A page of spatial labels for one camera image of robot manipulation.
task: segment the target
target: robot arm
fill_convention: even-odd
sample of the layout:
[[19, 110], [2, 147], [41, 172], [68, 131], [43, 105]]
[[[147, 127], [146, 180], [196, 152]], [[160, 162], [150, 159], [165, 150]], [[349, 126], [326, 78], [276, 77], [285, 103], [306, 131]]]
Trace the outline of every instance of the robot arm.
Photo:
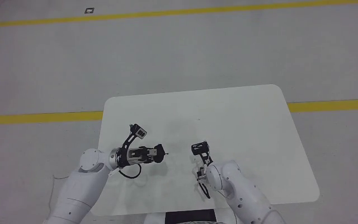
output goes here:
[[[130, 135], [122, 147], [115, 148], [109, 153], [91, 148], [86, 150], [80, 159], [79, 166], [71, 172], [60, 190], [55, 209], [47, 224], [77, 224], [95, 205], [106, 185], [109, 173], [119, 171], [125, 166], [141, 163], [160, 163], [164, 159], [164, 149], [161, 144], [154, 148], [141, 146], [129, 148], [136, 137], [143, 139], [147, 132], [139, 125], [130, 126]], [[120, 173], [127, 178], [136, 178]]]
[[223, 190], [230, 208], [243, 223], [285, 223], [259, 188], [242, 175], [235, 161], [214, 163], [207, 142], [193, 145], [192, 152], [200, 155], [204, 162], [204, 167], [197, 173], [199, 184], [207, 183], [213, 191]]

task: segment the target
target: yellow stripe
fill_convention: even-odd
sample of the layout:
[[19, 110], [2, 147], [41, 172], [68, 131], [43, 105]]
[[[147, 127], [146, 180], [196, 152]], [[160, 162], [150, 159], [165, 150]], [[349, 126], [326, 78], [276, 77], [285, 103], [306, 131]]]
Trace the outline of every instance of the yellow stripe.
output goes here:
[[69, 17], [69, 18], [46, 18], [46, 19], [41, 19], [41, 20], [6, 21], [6, 22], [0, 22], [0, 27], [38, 25], [38, 24], [57, 24], [57, 23], [61, 23], [61, 22], [87, 22], [87, 21], [98, 21], [98, 20], [119, 20], [119, 19], [124, 19], [124, 18], [191, 15], [191, 14], [218, 13], [218, 12], [273, 10], [273, 9], [279, 9], [279, 8], [333, 6], [333, 5], [357, 4], [357, 3], [358, 3], [358, 0], [322, 0], [322, 1], [311, 1], [311, 2], [287, 2], [287, 3], [275, 3], [275, 4], [258, 4], [258, 5], [249, 5], [249, 6], [192, 8], [192, 9], [184, 9], [184, 10], [134, 12], [134, 13], [125, 13], [125, 14], [111, 14], [111, 15], [83, 16], [83, 17]]
[[[287, 105], [291, 113], [358, 110], [358, 100], [289, 102]], [[84, 122], [102, 120], [102, 115], [103, 111], [0, 115], [0, 124]]]
[[102, 120], [103, 111], [68, 112], [52, 114], [1, 115], [0, 124], [25, 124], [49, 122], [83, 122]]
[[358, 110], [358, 100], [290, 102], [287, 105], [291, 113], [336, 111], [336, 110]]

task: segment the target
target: black metal bracket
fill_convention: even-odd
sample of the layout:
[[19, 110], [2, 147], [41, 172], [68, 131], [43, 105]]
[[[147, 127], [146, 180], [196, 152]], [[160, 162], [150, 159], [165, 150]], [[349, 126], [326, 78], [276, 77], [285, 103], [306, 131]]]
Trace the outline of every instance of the black metal bracket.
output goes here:
[[[206, 141], [197, 143], [197, 144], [193, 144], [191, 146], [191, 152], [194, 154], [194, 156], [199, 155], [202, 159], [202, 162], [204, 163], [204, 165], [209, 166], [213, 160], [211, 159], [210, 155], [209, 155], [209, 145]], [[199, 187], [201, 188], [202, 192], [205, 194], [205, 196], [210, 199], [210, 195], [209, 195], [209, 191], [206, 188], [204, 183], [200, 182], [200, 177], [204, 175], [204, 168], [201, 167], [199, 168], [199, 171], [196, 172], [197, 175], [197, 182], [199, 184]]]
[[191, 146], [191, 152], [194, 154], [194, 156], [200, 155], [202, 162], [207, 166], [209, 166], [213, 162], [209, 155], [209, 145], [207, 141], [193, 144]]

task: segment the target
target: white table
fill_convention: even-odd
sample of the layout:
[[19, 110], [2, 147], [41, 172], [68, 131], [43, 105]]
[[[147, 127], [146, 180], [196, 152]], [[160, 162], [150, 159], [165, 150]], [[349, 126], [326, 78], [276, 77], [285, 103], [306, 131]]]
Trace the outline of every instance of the white table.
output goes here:
[[[275, 85], [113, 97], [106, 101], [98, 149], [121, 146], [129, 124], [147, 132], [131, 147], [163, 144], [161, 164], [135, 180], [114, 173], [91, 212], [97, 216], [226, 208], [206, 199], [193, 173], [191, 145], [207, 140], [214, 161], [234, 159], [272, 204], [311, 202], [319, 189], [284, 96]], [[135, 175], [137, 166], [124, 173]]]

